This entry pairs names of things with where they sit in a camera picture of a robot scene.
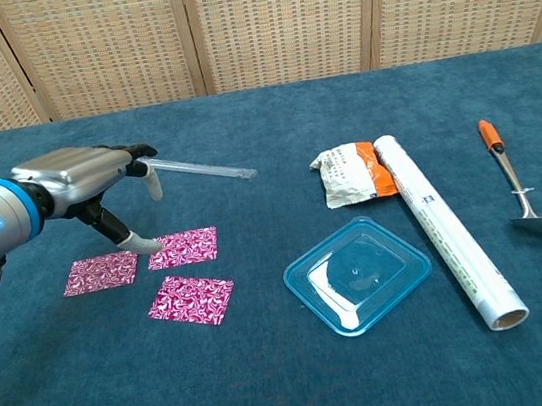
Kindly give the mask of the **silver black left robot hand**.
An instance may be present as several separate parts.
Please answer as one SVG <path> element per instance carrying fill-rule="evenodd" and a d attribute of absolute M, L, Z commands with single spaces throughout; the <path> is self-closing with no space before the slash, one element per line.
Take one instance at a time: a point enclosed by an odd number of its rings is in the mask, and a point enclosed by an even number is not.
<path fill-rule="evenodd" d="M 142 179 L 151 198 L 160 201 L 160 180 L 147 162 L 156 155 L 155 148 L 143 143 L 62 148 L 13 167 L 10 178 L 41 186 L 49 194 L 48 219 L 76 218 L 119 248 L 149 255 L 159 252 L 162 245 L 156 239 L 138 236 L 101 201 L 111 186 L 129 176 Z"/>

